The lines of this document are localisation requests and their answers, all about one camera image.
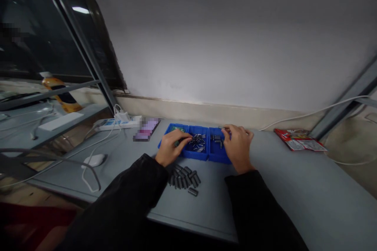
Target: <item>gray desk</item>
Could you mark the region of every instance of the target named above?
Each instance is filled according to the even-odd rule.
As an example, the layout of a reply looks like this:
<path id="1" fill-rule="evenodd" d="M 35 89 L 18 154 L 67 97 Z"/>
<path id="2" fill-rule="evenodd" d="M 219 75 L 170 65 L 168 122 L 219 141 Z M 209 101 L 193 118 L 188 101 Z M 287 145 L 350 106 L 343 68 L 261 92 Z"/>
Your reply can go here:
<path id="1" fill-rule="evenodd" d="M 150 142 L 133 142 L 132 137 L 137 130 L 126 129 L 118 138 L 100 147 L 96 153 L 110 154 L 110 157 L 95 168 L 102 184 L 101 191 L 97 193 L 90 193 L 82 182 L 80 166 L 68 163 L 53 166 L 29 183 L 93 202 L 118 173 L 130 167 L 143 153 L 156 154 L 157 145 L 171 122 L 193 124 L 162 120 Z M 274 133 L 254 133 L 251 160 L 311 251 L 377 250 L 377 201 L 368 192 L 325 155 L 309 151 L 291 152 Z M 96 134 L 67 156 L 106 134 Z M 84 150 L 72 159 L 84 161 L 91 150 Z M 148 218 L 236 242 L 231 203 L 223 180 L 234 173 L 233 167 L 184 158 L 178 158 L 177 163 L 198 171 L 202 181 L 198 197 L 193 197 L 186 190 L 167 186 Z M 86 176 L 95 188 L 89 171 Z"/>
<path id="2" fill-rule="evenodd" d="M 42 124 L 55 120 L 62 115 L 66 115 L 63 111 L 59 103 L 54 102 L 54 112 L 59 113 L 57 116 L 49 116 L 43 119 Z M 84 105 L 84 108 L 79 111 L 79 113 L 84 114 L 80 118 L 69 122 L 56 130 L 47 131 L 44 129 L 36 129 L 35 135 L 38 136 L 38 139 L 32 140 L 30 137 L 30 132 L 35 128 L 36 123 L 27 124 L 21 127 L 15 127 L 14 129 L 9 129 L 6 131 L 0 131 L 0 148 L 26 148 L 26 149 L 34 149 L 46 144 L 47 142 L 55 139 L 56 137 L 66 133 L 67 131 L 71 130 L 81 122 L 87 120 L 88 118 L 98 114 L 99 112 L 105 110 L 107 105 L 99 105 L 99 104 L 88 104 Z M 19 108 L 10 111 L 2 111 L 0 114 L 8 114 L 9 116 L 16 116 L 28 112 L 38 111 L 41 112 L 31 113 L 27 115 L 23 115 L 16 118 L 9 118 L 7 120 L 0 122 L 0 128 L 9 128 L 12 126 L 17 126 L 19 124 L 23 124 L 30 120 L 34 120 L 36 118 L 40 118 L 46 115 L 47 111 L 42 111 L 43 109 L 51 109 L 51 105 L 48 103 L 40 103 L 36 105 L 32 105 L 25 108 Z M 18 156 L 20 153 L 6 153 L 9 157 Z"/>

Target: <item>pile of metal parts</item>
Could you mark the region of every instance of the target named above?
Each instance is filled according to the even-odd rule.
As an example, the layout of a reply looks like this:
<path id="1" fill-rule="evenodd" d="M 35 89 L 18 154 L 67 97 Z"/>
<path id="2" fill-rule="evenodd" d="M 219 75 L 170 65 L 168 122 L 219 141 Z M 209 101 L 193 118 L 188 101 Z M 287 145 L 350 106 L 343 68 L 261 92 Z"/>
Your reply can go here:
<path id="1" fill-rule="evenodd" d="M 215 143 L 220 143 L 220 149 L 223 148 L 224 140 L 221 139 L 221 136 L 219 136 L 219 135 L 211 135 L 211 140 L 214 140 Z"/>
<path id="2" fill-rule="evenodd" d="M 205 150 L 205 138 L 206 135 L 195 134 L 192 140 L 189 142 L 188 150 L 195 152 L 203 152 Z"/>
<path id="3" fill-rule="evenodd" d="M 188 167 L 182 168 L 180 165 L 174 165 L 168 181 L 168 184 L 174 186 L 175 189 L 188 189 L 188 192 L 194 196 L 197 196 L 199 192 L 190 186 L 197 188 L 200 183 L 201 181 L 196 171 L 192 171 Z"/>

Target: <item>white mouse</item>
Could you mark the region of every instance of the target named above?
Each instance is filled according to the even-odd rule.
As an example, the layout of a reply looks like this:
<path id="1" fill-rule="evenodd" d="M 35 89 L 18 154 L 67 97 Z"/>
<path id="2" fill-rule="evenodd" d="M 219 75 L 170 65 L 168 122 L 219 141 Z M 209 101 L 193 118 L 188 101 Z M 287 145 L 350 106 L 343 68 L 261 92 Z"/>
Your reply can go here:
<path id="1" fill-rule="evenodd" d="M 88 157 L 85 159 L 84 163 L 88 163 L 89 162 L 89 159 L 90 159 L 90 162 L 88 165 L 92 166 L 92 167 L 97 167 L 99 165 L 102 164 L 103 162 L 103 159 L 106 157 L 105 154 L 98 154 L 98 155 L 93 155 L 92 158 Z"/>

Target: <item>blue compartment box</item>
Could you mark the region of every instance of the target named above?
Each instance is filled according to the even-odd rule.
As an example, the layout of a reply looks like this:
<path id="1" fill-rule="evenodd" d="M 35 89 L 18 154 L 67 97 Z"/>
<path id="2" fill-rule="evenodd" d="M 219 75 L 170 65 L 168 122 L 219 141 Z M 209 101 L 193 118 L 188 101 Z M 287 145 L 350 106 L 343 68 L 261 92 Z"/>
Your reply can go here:
<path id="1" fill-rule="evenodd" d="M 224 134 L 221 132 L 221 129 L 218 127 L 210 127 L 209 133 L 211 135 L 219 135 L 221 140 L 224 140 Z M 220 143 L 215 142 L 214 140 L 210 141 L 209 145 L 209 158 L 208 161 L 219 162 L 224 164 L 231 164 L 227 152 L 225 151 L 225 146 L 223 145 L 220 148 Z"/>
<path id="2" fill-rule="evenodd" d="M 185 132 L 189 132 L 189 126 L 188 125 L 183 125 L 183 124 L 169 124 L 168 128 L 166 129 L 165 131 L 165 134 L 168 134 L 169 132 L 171 132 L 173 130 L 173 127 L 180 127 L 180 128 L 183 128 L 185 130 Z"/>
<path id="3" fill-rule="evenodd" d="M 202 134 L 206 135 L 205 137 L 205 149 L 202 152 L 195 152 L 194 147 L 192 144 L 187 144 L 186 147 L 183 149 L 183 157 L 185 158 L 191 158 L 191 159 L 197 159 L 197 160 L 202 160 L 206 161 L 209 153 L 209 142 L 210 142 L 210 137 L 209 137 L 209 128 L 207 127 L 201 127 L 201 126 L 194 126 L 191 125 L 188 127 L 188 133 L 190 133 L 192 136 L 195 134 Z"/>

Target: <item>black jacket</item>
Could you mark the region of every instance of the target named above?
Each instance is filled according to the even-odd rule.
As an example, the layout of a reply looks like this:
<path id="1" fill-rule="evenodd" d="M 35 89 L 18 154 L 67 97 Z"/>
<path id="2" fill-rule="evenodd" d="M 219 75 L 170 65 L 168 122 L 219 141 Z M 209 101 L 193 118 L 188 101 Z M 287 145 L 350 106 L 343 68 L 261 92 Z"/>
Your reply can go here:
<path id="1" fill-rule="evenodd" d="M 167 180 L 167 170 L 144 154 L 120 173 L 98 200 L 75 220 L 57 250 L 128 250 L 149 209 L 160 198 Z M 258 171 L 229 176 L 225 182 L 242 247 L 307 250 Z"/>

